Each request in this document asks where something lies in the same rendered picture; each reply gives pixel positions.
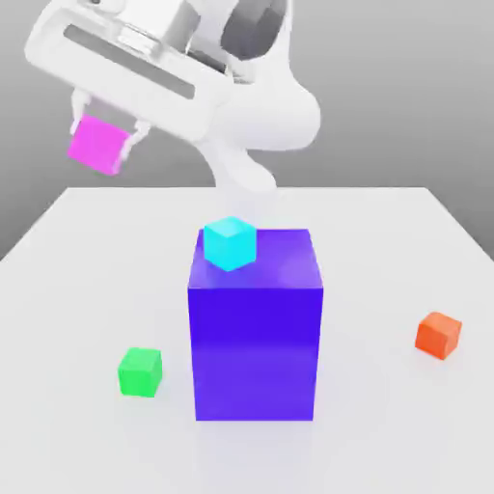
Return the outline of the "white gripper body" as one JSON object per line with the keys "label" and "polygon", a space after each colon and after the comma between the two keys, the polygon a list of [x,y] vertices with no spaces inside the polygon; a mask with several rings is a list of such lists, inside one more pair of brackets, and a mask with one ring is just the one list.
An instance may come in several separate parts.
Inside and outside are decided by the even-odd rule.
{"label": "white gripper body", "polygon": [[185,141],[208,133],[233,78],[200,55],[204,0],[49,0],[29,35],[33,66]]}

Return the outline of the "small magenta cube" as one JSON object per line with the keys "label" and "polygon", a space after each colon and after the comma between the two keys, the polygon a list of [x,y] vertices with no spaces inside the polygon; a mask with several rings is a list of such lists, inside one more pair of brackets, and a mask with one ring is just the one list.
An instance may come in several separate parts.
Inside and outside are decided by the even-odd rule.
{"label": "small magenta cube", "polygon": [[121,168],[121,151],[130,133],[97,117],[84,115],[72,136],[68,157],[105,176]]}

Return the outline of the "small cyan cube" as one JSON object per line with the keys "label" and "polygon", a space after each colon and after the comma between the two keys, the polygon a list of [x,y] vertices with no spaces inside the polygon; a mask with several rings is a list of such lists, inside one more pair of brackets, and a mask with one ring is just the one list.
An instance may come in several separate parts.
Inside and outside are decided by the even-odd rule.
{"label": "small cyan cube", "polygon": [[224,271],[234,271],[257,258],[257,229],[227,217],[204,227],[205,259]]}

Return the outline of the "small green cube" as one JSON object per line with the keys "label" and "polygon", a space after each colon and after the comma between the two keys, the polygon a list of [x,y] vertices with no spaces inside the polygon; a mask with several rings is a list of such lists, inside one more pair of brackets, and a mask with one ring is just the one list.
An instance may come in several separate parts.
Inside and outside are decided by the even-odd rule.
{"label": "small green cube", "polygon": [[163,376],[161,352],[152,348],[131,347],[118,366],[124,396],[153,398]]}

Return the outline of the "small orange cube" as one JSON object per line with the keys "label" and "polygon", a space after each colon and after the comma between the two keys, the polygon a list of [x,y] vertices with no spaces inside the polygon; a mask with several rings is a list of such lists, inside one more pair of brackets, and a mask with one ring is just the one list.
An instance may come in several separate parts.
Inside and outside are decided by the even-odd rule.
{"label": "small orange cube", "polygon": [[415,347],[445,360],[456,349],[461,328],[461,321],[432,312],[418,326]]}

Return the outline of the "large blue box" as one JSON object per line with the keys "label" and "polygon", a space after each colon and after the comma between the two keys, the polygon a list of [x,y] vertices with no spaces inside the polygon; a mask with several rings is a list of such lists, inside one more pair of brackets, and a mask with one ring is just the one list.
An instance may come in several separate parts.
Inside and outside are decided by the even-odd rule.
{"label": "large blue box", "polygon": [[260,230],[255,262],[226,272],[195,246],[187,287],[199,421],[314,416],[323,283],[306,230]]}

